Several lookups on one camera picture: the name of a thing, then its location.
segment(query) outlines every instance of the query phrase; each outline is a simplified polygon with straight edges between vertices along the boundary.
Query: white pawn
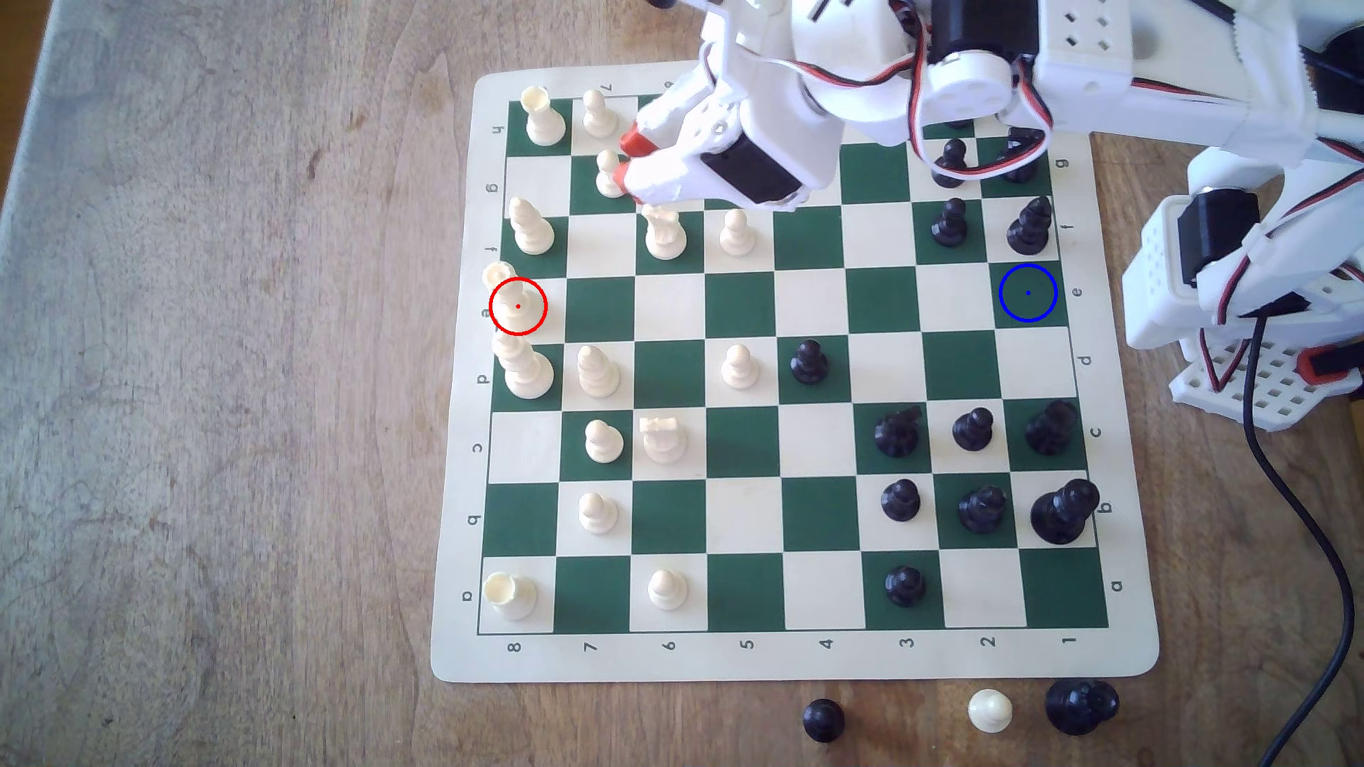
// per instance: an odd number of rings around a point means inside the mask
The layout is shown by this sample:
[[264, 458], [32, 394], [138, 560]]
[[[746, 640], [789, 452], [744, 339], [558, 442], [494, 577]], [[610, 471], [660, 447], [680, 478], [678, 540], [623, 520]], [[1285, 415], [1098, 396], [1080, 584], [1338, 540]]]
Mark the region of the white pawn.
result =
[[720, 250], [734, 257], [747, 255], [754, 242], [757, 237], [749, 227], [749, 214], [739, 209], [727, 212], [720, 229]]
[[522, 400], [544, 396], [554, 384], [554, 366], [521, 336], [494, 332], [492, 353], [506, 371], [507, 390]]
[[675, 570], [655, 570], [649, 577], [649, 602], [659, 610], [677, 610], [686, 602], [686, 576]]
[[589, 397], [610, 397], [621, 386], [621, 368], [597, 347], [578, 349], [578, 385]]
[[582, 127], [592, 138], [606, 138], [615, 130], [615, 112], [606, 105], [602, 91], [592, 89], [582, 94]]
[[625, 437], [604, 420], [593, 420], [587, 427], [588, 457], [599, 464], [608, 464], [621, 457], [625, 450]]
[[720, 379], [731, 389], [747, 389], [758, 379], [758, 360], [743, 344], [734, 344], [724, 352], [720, 366]]
[[578, 498], [578, 521], [582, 530], [592, 535], [603, 535], [615, 527], [619, 512], [615, 501], [603, 498], [597, 493], [587, 493]]
[[527, 255], [540, 255], [554, 244], [554, 227], [540, 216], [533, 205], [513, 197], [507, 203], [507, 218], [516, 232], [516, 247]]
[[525, 109], [525, 135], [539, 146], [559, 143], [567, 126], [563, 115], [550, 106], [550, 91], [533, 85], [521, 91], [521, 108]]

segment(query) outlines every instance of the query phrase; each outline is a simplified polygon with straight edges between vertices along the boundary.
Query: wooden table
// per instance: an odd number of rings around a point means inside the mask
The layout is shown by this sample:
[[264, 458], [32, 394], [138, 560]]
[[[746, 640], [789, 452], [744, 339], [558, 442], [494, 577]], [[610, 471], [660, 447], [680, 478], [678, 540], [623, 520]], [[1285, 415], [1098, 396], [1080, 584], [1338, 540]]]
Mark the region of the wooden table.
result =
[[[273, 10], [276, 7], [285, 10]], [[637, 0], [59, 0], [0, 222], [3, 764], [1245, 764], [1339, 628], [1237, 424], [1124, 351], [1162, 658], [1045, 681], [454, 686], [428, 666], [473, 82], [682, 59]], [[1192, 149], [1095, 139], [1114, 296]], [[1344, 401], [1266, 439], [1364, 584]], [[1282, 760], [1364, 762], [1364, 647]], [[818, 747], [806, 701], [846, 707]]]

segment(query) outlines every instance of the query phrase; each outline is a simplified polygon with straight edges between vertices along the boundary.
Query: white square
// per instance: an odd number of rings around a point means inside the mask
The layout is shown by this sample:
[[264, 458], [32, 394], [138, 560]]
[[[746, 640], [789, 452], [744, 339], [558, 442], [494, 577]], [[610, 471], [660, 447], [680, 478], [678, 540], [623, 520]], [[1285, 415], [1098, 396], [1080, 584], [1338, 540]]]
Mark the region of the white square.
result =
[[569, 277], [633, 277], [634, 214], [569, 217]]
[[840, 336], [848, 332], [848, 289], [842, 269], [776, 272], [777, 336]]
[[492, 414], [488, 483], [558, 482], [561, 422], [561, 411]]
[[990, 330], [994, 291], [988, 263], [934, 263], [914, 267], [919, 288], [919, 329]]
[[[967, 450], [952, 437], [952, 424], [974, 408], [994, 416], [993, 435], [983, 450]], [[929, 454], [934, 474], [992, 474], [1009, 471], [1004, 400], [929, 400]]]
[[[749, 348], [758, 366], [758, 379], [747, 389], [734, 389], [720, 378], [724, 355], [734, 344]], [[787, 374], [777, 364], [776, 338], [707, 338], [705, 340], [705, 405], [709, 408], [742, 408], [777, 404], [777, 378]]]
[[[881, 510], [881, 493], [892, 482], [910, 479], [919, 489], [919, 513], [895, 521]], [[863, 551], [933, 551], [937, 549], [937, 509], [932, 474], [863, 474], [857, 478], [857, 531]]]
[[705, 550], [764, 554], [782, 550], [782, 479], [705, 480]]
[[507, 573], [528, 579], [535, 588], [535, 607], [520, 621], [503, 618], [488, 605], [479, 590], [479, 633], [550, 633], [554, 631], [554, 557], [487, 557], [483, 560], [483, 579], [492, 573]]
[[1083, 471], [1016, 471], [1009, 475], [1013, 487], [1013, 527], [1018, 530], [1019, 549], [1090, 549], [1094, 543], [1094, 517], [1084, 523], [1084, 532], [1075, 540], [1057, 546], [1048, 543], [1033, 530], [1033, 504], [1042, 495], [1056, 493], [1072, 479], [1088, 479]]
[[853, 333], [848, 377], [854, 403], [922, 403], [923, 337], [919, 333]]
[[705, 274], [640, 274], [634, 278], [634, 340], [705, 337]]
[[938, 566], [947, 628], [1027, 625], [1018, 549], [944, 549]]
[[913, 266], [914, 205], [874, 202], [843, 206], [843, 266]]
[[502, 197], [502, 217], [513, 197], [535, 206], [540, 216], [569, 214], [569, 179], [573, 175], [572, 157], [507, 157], [506, 190]]
[[1069, 328], [1005, 328], [994, 332], [1000, 393], [1007, 400], [1075, 396]]
[[787, 551], [782, 554], [786, 628], [866, 628], [861, 551]]
[[854, 476], [853, 403], [777, 405], [782, 476]]

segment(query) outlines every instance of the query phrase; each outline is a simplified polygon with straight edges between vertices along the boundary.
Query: captured chess piece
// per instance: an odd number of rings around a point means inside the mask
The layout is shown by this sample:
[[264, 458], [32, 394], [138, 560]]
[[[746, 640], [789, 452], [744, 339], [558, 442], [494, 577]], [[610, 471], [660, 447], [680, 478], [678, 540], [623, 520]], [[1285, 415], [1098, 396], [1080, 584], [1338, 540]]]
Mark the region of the captured chess piece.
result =
[[1068, 736], [1087, 736], [1117, 717], [1117, 691], [1099, 680], [1057, 680], [1046, 691], [1046, 718]]
[[1088, 479], [1072, 479], [1056, 493], [1033, 502], [1033, 530], [1048, 543], [1065, 546], [1084, 532], [1084, 523], [1099, 508], [1099, 489]]

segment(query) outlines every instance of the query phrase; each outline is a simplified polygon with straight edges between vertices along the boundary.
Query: green square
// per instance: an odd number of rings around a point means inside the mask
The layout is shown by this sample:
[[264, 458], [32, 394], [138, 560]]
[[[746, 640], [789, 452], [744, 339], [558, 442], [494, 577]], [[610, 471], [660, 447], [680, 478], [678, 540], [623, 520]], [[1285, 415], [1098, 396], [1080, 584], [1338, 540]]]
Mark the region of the green square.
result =
[[636, 482], [630, 551], [705, 554], [705, 480]]
[[776, 336], [776, 288], [772, 273], [707, 274], [705, 336]]
[[[966, 530], [956, 509], [962, 498], [986, 484], [1004, 491], [1004, 520], [994, 532], [982, 535]], [[937, 509], [938, 549], [1013, 549], [1019, 545], [1013, 528], [1013, 489], [1008, 474], [934, 474], [933, 502]]]
[[910, 199], [910, 158], [903, 143], [844, 143], [839, 165], [843, 205]]
[[634, 345], [634, 407], [702, 408], [705, 374], [705, 341], [638, 343]]
[[790, 360], [801, 341], [812, 336], [790, 336], [776, 340], [776, 363], [782, 370], [776, 374], [777, 401], [783, 405], [803, 405], [809, 403], [847, 403], [853, 400], [853, 379], [848, 375], [848, 337], [813, 336], [820, 343], [824, 356], [829, 358], [829, 374], [818, 384], [801, 384], [791, 375]]
[[[979, 162], [994, 162], [994, 158], [1004, 149], [1004, 136], [988, 136], [975, 139], [975, 156]], [[1052, 158], [1049, 153], [1043, 151], [1042, 157], [1033, 161], [1037, 165], [1037, 173], [1026, 184], [1015, 184], [1008, 182], [1004, 176], [994, 176], [993, 179], [981, 179], [981, 197], [1050, 197], [1052, 195]]]
[[913, 266], [848, 269], [848, 333], [919, 329], [918, 283]]
[[786, 631], [782, 554], [711, 554], [705, 565], [711, 633]]
[[782, 479], [782, 547], [786, 551], [855, 551], [857, 479]]
[[[559, 480], [585, 482], [599, 479], [630, 479], [630, 442], [634, 434], [634, 414], [630, 411], [563, 411], [559, 437]], [[604, 420], [621, 433], [625, 448], [621, 457], [599, 464], [588, 457], [588, 423]]]
[[914, 263], [985, 263], [985, 217], [981, 201], [966, 203], [966, 240], [956, 247], [943, 247], [933, 239], [933, 221], [943, 213], [941, 202], [913, 203]]
[[563, 337], [570, 344], [634, 340], [634, 277], [569, 280]]
[[[1060, 261], [992, 263], [990, 289], [994, 292], [996, 328], [1061, 328], [1067, 323], [1065, 280]], [[1004, 306], [1022, 321], [1009, 317]]]
[[630, 558], [559, 557], [554, 633], [629, 633]]
[[780, 476], [776, 408], [708, 408], [707, 476]]
[[1108, 628], [1098, 549], [1023, 549], [1019, 565], [1027, 628]]
[[483, 555], [552, 557], [558, 517], [559, 486], [552, 482], [488, 484], [483, 505]]
[[923, 377], [930, 400], [1000, 397], [1000, 359], [994, 353], [994, 330], [923, 333], [922, 338]]
[[527, 255], [516, 244], [516, 232], [512, 231], [512, 221], [502, 220], [502, 255], [516, 267], [518, 277], [531, 280], [552, 280], [569, 273], [569, 217], [546, 217], [550, 228], [554, 229], [554, 244], [540, 255]]
[[700, 274], [705, 272], [705, 217], [700, 210], [678, 213], [678, 224], [686, 232], [686, 247], [682, 255], [662, 261], [649, 255], [649, 248], [644, 246], [644, 233], [649, 231], [649, 221], [644, 216], [636, 216], [634, 221], [634, 273], [636, 274]]
[[506, 371], [492, 358], [492, 412], [557, 411], [563, 405], [563, 344], [536, 344], [535, 351], [554, 367], [550, 390], [533, 400], [517, 397], [507, 389]]
[[776, 269], [842, 269], [843, 209], [798, 207], [772, 214]]
[[[913, 607], [900, 607], [885, 595], [885, 576], [906, 565], [919, 570], [926, 587], [923, 600]], [[862, 609], [869, 631], [947, 628], [937, 551], [862, 551]]]
[[1076, 408], [1080, 401], [1075, 397], [1052, 397], [1043, 400], [1004, 400], [1004, 423], [1008, 424], [1009, 469], [1011, 471], [1087, 471], [1088, 463], [1084, 460], [1084, 412], [1075, 424], [1071, 434], [1071, 444], [1056, 456], [1043, 456], [1028, 446], [1026, 437], [1027, 422], [1042, 412], [1053, 399], [1067, 400]]

